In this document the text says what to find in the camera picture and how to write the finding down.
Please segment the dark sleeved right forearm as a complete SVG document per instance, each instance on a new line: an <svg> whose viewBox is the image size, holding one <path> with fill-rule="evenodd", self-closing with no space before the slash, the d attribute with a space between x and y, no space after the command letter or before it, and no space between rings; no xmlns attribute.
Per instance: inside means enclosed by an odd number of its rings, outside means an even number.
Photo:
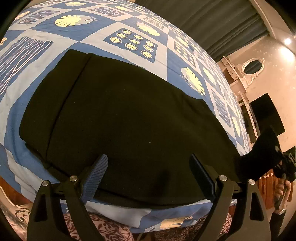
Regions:
<svg viewBox="0 0 296 241"><path fill-rule="evenodd" d="M280 233L280 228L282 226L285 214L287 210L275 210L272 213L269 226L270 226L270 233L271 233L271 240L276 240L278 238L278 235Z"/></svg>

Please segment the person's right hand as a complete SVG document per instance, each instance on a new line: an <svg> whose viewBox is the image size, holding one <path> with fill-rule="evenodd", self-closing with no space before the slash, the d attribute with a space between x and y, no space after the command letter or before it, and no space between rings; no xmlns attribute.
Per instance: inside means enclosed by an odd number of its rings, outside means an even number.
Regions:
<svg viewBox="0 0 296 241"><path fill-rule="evenodd" d="M288 180L280 178L274 192L274 200L276 202L281 198L282 200L278 208L275 207L275 211L274 211L275 213L279 214L281 211L286 209L291 189L292 189L292 184Z"/></svg>

